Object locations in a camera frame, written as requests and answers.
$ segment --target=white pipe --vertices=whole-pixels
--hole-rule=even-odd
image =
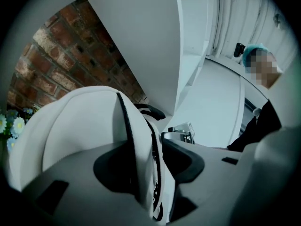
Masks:
[[[213,16],[212,16],[212,25],[211,25],[211,34],[209,38],[209,44],[206,55],[211,55],[212,46],[214,43],[214,37],[217,34],[217,21],[218,21],[218,9],[219,9],[219,0],[213,0]]]
[[[214,51],[213,54],[215,55],[216,53],[216,48],[218,45],[218,40],[220,37],[220,33],[221,33],[221,26],[222,26],[222,13],[223,13],[223,7],[224,7],[224,0],[217,0],[217,28],[216,28],[216,34],[215,34],[215,38],[214,38],[214,43],[213,43],[213,47],[214,47]]]
[[[224,5],[223,5],[223,14],[222,14],[222,21],[221,21],[221,33],[218,39],[218,44],[217,44],[217,50],[215,53],[215,57],[219,57],[222,51],[222,47],[225,42],[226,34],[227,34],[227,29],[229,26],[229,19],[230,19],[230,10],[231,10],[231,0],[224,0]]]

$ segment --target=blue hair net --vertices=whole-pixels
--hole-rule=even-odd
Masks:
[[[244,50],[243,56],[242,56],[242,61],[243,61],[243,65],[246,68],[247,72],[251,71],[251,68],[247,65],[247,58],[254,49],[261,49],[266,52],[269,52],[269,50],[266,47],[264,47],[264,45],[262,43],[261,44],[250,44],[248,47],[246,47]]]

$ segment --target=flower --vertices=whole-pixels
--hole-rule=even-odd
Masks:
[[[16,111],[16,110],[8,110],[7,111],[7,116],[11,116],[11,117],[16,118],[17,115],[18,115],[18,111]]]
[[[4,132],[6,128],[6,118],[4,115],[0,114],[0,133]]]
[[[8,147],[9,152],[13,149],[15,143],[16,143],[16,139],[13,137],[11,137],[10,139],[7,140],[6,146]]]
[[[29,115],[31,115],[33,113],[33,110],[29,109],[29,108],[24,108],[23,111],[26,112]]]
[[[24,119],[21,117],[17,117],[14,121],[13,128],[17,134],[21,134],[25,126]]]
[[[12,127],[9,131],[10,131],[11,135],[12,135],[14,138],[18,138],[18,137],[19,137],[19,134],[15,132],[15,130],[14,130],[13,127]]]

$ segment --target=white wall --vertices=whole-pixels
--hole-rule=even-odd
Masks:
[[[195,84],[166,129],[190,121],[196,143],[226,147],[239,133],[244,92],[238,74],[206,59]]]

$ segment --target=black jacket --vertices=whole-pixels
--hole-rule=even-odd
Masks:
[[[243,134],[240,135],[227,148],[231,151],[242,152],[246,145],[253,142],[260,142],[267,134],[281,128],[280,120],[271,104],[268,101],[260,112],[257,120],[253,119],[248,123]]]

